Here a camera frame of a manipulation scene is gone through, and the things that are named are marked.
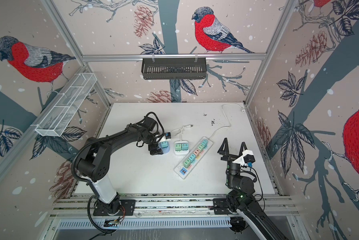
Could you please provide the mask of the blue square power socket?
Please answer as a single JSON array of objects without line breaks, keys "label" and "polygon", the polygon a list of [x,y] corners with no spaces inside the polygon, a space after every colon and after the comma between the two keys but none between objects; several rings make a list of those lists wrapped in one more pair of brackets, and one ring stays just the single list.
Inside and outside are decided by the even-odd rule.
[{"label": "blue square power socket", "polygon": [[159,149],[162,150],[163,154],[167,154],[170,152],[170,145],[169,144],[162,145],[162,143],[159,143]]}]

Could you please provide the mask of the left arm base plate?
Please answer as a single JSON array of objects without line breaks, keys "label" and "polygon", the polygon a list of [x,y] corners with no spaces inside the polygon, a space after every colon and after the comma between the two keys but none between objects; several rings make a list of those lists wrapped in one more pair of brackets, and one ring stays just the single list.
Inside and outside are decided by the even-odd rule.
[{"label": "left arm base plate", "polygon": [[100,200],[96,200],[94,205],[94,216],[132,216],[134,213],[135,200],[115,200],[110,204],[105,204]]}]

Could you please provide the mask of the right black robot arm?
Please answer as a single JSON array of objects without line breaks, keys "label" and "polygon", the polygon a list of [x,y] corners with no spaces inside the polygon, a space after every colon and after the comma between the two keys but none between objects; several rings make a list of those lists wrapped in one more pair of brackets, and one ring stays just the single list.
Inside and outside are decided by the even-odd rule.
[{"label": "right black robot arm", "polygon": [[226,162],[225,185],[231,190],[226,196],[226,209],[243,218],[260,240],[286,240],[287,237],[265,214],[255,198],[254,184],[260,181],[252,167],[255,162],[253,152],[242,142],[240,154],[230,154],[228,140],[224,138],[217,153]]}]

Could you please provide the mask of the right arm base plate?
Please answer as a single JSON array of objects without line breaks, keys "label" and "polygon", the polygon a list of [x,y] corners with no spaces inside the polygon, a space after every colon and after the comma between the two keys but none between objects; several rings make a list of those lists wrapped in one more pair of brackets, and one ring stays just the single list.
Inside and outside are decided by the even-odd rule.
[{"label": "right arm base plate", "polygon": [[237,215],[237,207],[232,200],[226,198],[215,198],[212,200],[213,205],[210,208],[215,215]]}]

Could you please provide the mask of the teal plug adapter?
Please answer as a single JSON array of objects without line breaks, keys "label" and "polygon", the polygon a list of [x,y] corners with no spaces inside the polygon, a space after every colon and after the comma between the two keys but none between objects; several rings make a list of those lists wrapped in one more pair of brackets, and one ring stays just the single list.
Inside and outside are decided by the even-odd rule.
[{"label": "teal plug adapter", "polygon": [[188,151],[188,149],[189,149],[188,143],[182,143],[181,144],[181,150],[182,151]]},{"label": "teal plug adapter", "polygon": [[191,162],[193,162],[193,161],[195,160],[195,158],[196,158],[196,155],[195,155],[195,154],[191,154],[188,159],[189,159]]},{"label": "teal plug adapter", "polygon": [[167,141],[163,141],[163,142],[160,142],[160,146],[162,149],[165,149],[165,148],[169,147],[169,143]]},{"label": "teal plug adapter", "polygon": [[206,147],[207,146],[207,143],[208,143],[208,140],[207,139],[204,139],[202,142],[201,142],[201,145],[203,147]]}]

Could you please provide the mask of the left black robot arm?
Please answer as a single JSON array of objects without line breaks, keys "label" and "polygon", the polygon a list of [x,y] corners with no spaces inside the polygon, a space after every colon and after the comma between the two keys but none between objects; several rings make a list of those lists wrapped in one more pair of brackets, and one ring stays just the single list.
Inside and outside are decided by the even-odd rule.
[{"label": "left black robot arm", "polygon": [[89,221],[101,236],[112,235],[115,230],[101,227],[94,215],[118,216],[121,223],[128,215],[126,204],[110,179],[112,156],[121,148],[135,143],[138,148],[148,146],[150,155],[164,153],[161,143],[169,141],[171,133],[165,131],[154,112],[148,112],[142,120],[128,124],[121,132],[102,138],[89,138],[72,160],[71,173],[75,180],[84,182],[93,192],[87,204]]}]

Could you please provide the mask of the white square power socket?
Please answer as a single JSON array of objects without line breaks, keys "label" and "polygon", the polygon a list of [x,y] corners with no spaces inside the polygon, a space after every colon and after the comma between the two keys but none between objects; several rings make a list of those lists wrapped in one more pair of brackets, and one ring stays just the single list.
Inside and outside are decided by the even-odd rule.
[{"label": "white square power socket", "polygon": [[174,142],[174,154],[177,156],[187,155],[189,153],[189,142],[180,140]]}]

